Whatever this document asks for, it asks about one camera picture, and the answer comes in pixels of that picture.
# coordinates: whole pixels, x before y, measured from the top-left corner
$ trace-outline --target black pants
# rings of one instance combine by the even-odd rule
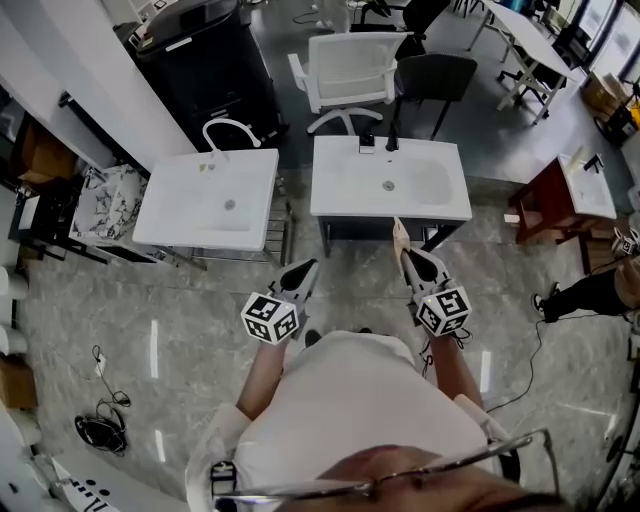
[[[571,288],[549,297],[543,302],[545,321],[555,322],[576,309],[589,309],[601,315],[621,315],[629,311],[616,293],[615,273],[613,269],[585,277]]]

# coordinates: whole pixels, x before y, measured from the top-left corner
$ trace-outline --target eyeglasses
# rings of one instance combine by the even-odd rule
[[[546,428],[534,430],[516,439],[510,439],[499,443],[490,444],[478,450],[470,452],[465,456],[442,457],[436,459],[427,466],[413,468],[407,471],[393,473],[368,482],[349,482],[344,480],[313,480],[295,484],[275,485],[269,487],[259,487],[254,489],[243,489],[229,493],[220,493],[213,496],[214,503],[218,500],[232,500],[240,503],[263,504],[279,503],[290,500],[309,500],[316,498],[330,498],[349,494],[371,496],[384,482],[406,476],[427,476],[445,473],[454,469],[470,466],[476,462],[508,454],[514,450],[519,450],[529,446],[537,437],[542,437],[543,446],[549,461],[555,494],[560,495],[560,483],[558,480],[558,468],[555,454],[551,443],[551,435]]]

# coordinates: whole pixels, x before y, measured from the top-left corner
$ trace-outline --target cardboard box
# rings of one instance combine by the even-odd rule
[[[33,185],[54,178],[70,180],[77,156],[46,128],[25,115],[11,153],[11,172]]]
[[[8,409],[38,406],[33,371],[19,357],[0,357],[0,400]]]
[[[581,89],[581,96],[589,109],[603,121],[607,121],[620,104],[629,99],[615,76],[609,73],[602,77],[593,71]]]

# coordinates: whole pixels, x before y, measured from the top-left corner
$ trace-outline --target gray floor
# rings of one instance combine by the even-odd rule
[[[310,164],[313,158],[313,138],[307,136],[305,128],[317,116],[309,110],[306,95],[296,88],[287,60],[287,54],[297,53],[305,62],[309,37],[326,33],[316,29],[314,24],[296,25],[291,21],[294,16],[309,11],[311,3],[311,0],[275,0],[260,4],[252,11],[253,30],[274,80],[285,121],[291,125],[287,140],[280,147],[281,166],[287,169]],[[616,207],[629,211],[627,190],[632,186],[629,170],[619,150],[609,145],[596,130],[577,92],[577,84],[570,84],[558,94],[552,104],[551,117],[537,126],[531,126],[531,123],[540,105],[531,95],[529,110],[512,106],[501,112],[495,110],[507,92],[507,85],[512,84],[506,79],[501,85],[495,78],[503,67],[510,71],[517,71],[518,67],[511,56],[505,65],[500,63],[504,43],[495,33],[484,32],[471,54],[464,50],[480,24],[479,11],[477,9],[464,19],[458,13],[452,13],[449,7],[427,31],[427,50],[470,55],[478,62],[478,70],[465,98],[451,107],[438,140],[458,144],[466,175],[518,183],[530,181],[558,153],[572,154],[584,145],[602,155]],[[368,20],[369,17],[371,22],[375,21],[375,15],[368,14]],[[391,107],[372,108],[385,114],[385,121],[374,129],[374,133],[386,135]],[[403,115],[402,135],[429,138],[440,109],[439,102],[425,102],[420,111],[408,108]],[[340,120],[331,121],[317,133],[344,134],[341,123]],[[356,118],[354,123],[356,131],[367,124],[363,118]]]
[[[400,337],[417,354],[425,336],[406,308],[409,290],[397,273],[391,245],[339,242],[332,257],[323,258],[317,225],[308,214],[310,169],[296,170],[295,176],[300,179],[292,187],[294,203],[301,215],[295,257],[313,256],[321,262],[308,302],[308,327],[326,333],[368,326]],[[554,280],[569,285],[581,271],[576,245],[516,246],[502,209],[486,197],[478,202],[473,220],[437,254],[466,287],[474,307],[469,326],[474,339],[464,356],[478,382],[482,359],[491,359],[484,393],[491,407],[514,398],[528,384],[528,360],[538,344],[529,295],[546,291]],[[237,399],[256,350],[239,313],[250,292],[264,289],[270,267],[211,262],[202,272],[102,266],[70,256],[64,263],[30,261],[27,270],[30,294],[19,303],[18,322],[29,340],[45,450],[57,453],[82,445],[74,416],[91,412],[99,398],[108,398],[92,373],[91,348],[98,344],[107,358],[110,386],[132,400],[131,409],[123,410],[127,454],[101,455],[135,478],[184,497],[189,453],[215,407]],[[154,324],[157,379],[151,376],[149,358]],[[631,412],[628,328],[619,318],[598,317],[541,325],[540,332],[544,345],[530,392],[495,417],[515,433],[543,426],[551,430],[563,492],[575,500],[601,484],[608,470],[605,435],[624,429]],[[290,349],[294,357],[300,344]],[[432,368],[428,378],[434,379]],[[158,457],[156,430],[163,433],[166,462]],[[549,489],[542,449],[531,447],[521,457],[523,482]]]

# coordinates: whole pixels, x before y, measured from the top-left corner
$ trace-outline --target white faucet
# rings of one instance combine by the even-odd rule
[[[209,126],[214,124],[230,124],[233,126],[237,126],[238,128],[241,128],[246,132],[246,134],[251,139],[251,142],[253,142],[254,148],[260,147],[260,141],[256,139],[256,136],[253,133],[251,133],[251,130],[249,129],[248,126],[242,123],[239,123],[238,121],[234,121],[233,119],[212,119],[211,121],[207,121],[202,127],[202,135],[204,135],[204,138],[209,143],[209,146],[211,146],[211,153],[215,160],[220,160],[221,162],[228,162],[229,158],[220,149],[216,147],[216,145],[211,140],[211,137],[209,137],[209,134],[207,133],[207,128],[209,128]]]

